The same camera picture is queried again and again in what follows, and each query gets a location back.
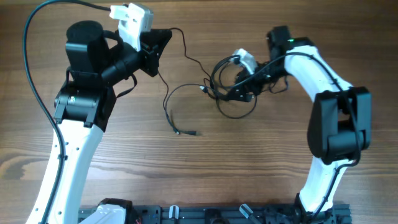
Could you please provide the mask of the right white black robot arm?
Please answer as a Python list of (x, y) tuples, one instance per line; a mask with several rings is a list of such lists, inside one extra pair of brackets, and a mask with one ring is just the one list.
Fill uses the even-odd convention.
[(279, 26), (267, 33), (267, 44), (268, 62), (259, 63), (244, 49), (228, 58), (243, 70), (222, 99), (249, 102), (264, 85), (288, 75), (301, 84), (313, 103), (307, 130), (313, 159), (298, 205), (307, 218), (316, 218), (331, 210), (343, 174), (370, 145), (372, 97), (367, 88), (342, 79), (308, 37), (293, 38), (288, 27)]

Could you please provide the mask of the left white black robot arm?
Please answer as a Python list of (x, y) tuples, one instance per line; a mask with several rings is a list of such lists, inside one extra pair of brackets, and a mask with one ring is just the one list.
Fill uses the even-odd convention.
[(168, 29), (139, 35), (140, 50), (119, 32), (96, 21), (80, 21), (67, 30), (70, 62), (50, 116), (52, 150), (29, 223), (76, 223), (93, 154), (118, 98), (115, 84), (138, 70), (156, 76), (160, 56), (172, 37)]

